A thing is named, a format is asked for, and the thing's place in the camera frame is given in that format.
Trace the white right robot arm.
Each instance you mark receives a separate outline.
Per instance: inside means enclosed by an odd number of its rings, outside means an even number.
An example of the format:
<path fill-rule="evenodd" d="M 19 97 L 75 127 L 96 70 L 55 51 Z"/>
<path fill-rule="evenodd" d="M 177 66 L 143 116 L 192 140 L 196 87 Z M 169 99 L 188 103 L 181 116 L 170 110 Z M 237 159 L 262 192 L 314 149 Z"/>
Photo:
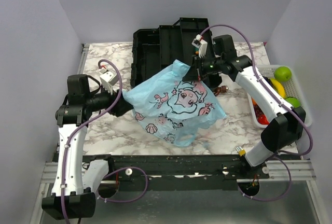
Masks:
<path fill-rule="evenodd" d="M 240 175 L 251 178 L 257 173 L 257 166 L 301 138 L 306 112 L 284 100 L 254 67 L 253 59 L 237 56 L 230 35 L 217 38 L 218 54 L 208 52 L 208 43 L 199 34 L 191 44 L 197 52 L 192 56 L 191 68 L 184 80 L 201 80 L 223 73 L 255 100 L 269 122 L 260 135 L 260 142 L 243 155 L 239 164 Z"/>

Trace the light blue printed plastic bag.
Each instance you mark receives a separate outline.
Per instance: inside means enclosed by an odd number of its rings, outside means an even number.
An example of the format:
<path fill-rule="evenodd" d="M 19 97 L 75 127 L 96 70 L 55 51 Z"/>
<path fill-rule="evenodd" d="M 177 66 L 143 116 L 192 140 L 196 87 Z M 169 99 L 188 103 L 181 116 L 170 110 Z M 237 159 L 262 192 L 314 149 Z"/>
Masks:
<path fill-rule="evenodd" d="M 208 129 L 226 113 L 201 81 L 184 82 L 189 66 L 179 60 L 129 91 L 123 98 L 133 106 L 140 126 L 165 142 L 189 146 L 199 129 Z"/>

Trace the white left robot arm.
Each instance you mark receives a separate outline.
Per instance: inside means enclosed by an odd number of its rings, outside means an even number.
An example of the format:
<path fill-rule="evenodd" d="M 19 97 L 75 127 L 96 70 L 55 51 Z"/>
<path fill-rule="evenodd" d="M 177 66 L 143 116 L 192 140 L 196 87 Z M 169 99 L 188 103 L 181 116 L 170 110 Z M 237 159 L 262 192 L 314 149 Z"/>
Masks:
<path fill-rule="evenodd" d="M 102 181 L 114 176 L 115 167 L 107 156 L 94 158 L 83 171 L 83 148 L 93 112 L 122 116 L 132 109 L 113 86 L 119 75 L 100 69 L 98 89 L 91 91 L 86 74 L 67 78 L 67 95 L 56 112 L 59 131 L 58 168 L 51 195 L 42 200 L 42 209 L 55 220 L 90 218 L 94 215 L 96 192 Z"/>

